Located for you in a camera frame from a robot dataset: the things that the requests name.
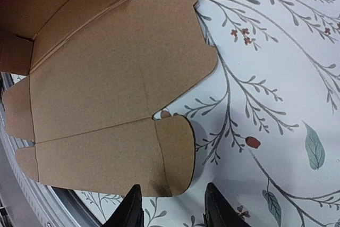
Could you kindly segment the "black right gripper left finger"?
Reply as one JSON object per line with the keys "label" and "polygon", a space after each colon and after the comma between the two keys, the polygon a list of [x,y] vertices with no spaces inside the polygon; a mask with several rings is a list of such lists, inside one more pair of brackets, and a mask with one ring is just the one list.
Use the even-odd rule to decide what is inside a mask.
{"label": "black right gripper left finger", "polygon": [[144,226],[144,211],[142,209],[142,194],[139,184],[135,184],[103,227],[142,227]]}

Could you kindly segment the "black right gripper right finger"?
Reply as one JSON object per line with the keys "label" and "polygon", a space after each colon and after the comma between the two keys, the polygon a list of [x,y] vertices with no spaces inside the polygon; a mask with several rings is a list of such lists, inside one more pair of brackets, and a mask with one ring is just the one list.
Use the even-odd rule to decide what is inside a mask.
{"label": "black right gripper right finger", "polygon": [[250,227],[212,182],[207,184],[205,191],[203,219],[207,227]]}

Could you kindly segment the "brown cardboard box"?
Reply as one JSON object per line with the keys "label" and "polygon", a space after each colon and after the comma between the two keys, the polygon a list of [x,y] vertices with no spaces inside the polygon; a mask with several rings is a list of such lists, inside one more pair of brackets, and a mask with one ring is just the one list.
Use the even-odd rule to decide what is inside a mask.
{"label": "brown cardboard box", "polygon": [[5,131],[41,184],[147,197],[189,187],[195,138],[183,115],[152,116],[217,65],[197,0],[1,0]]}

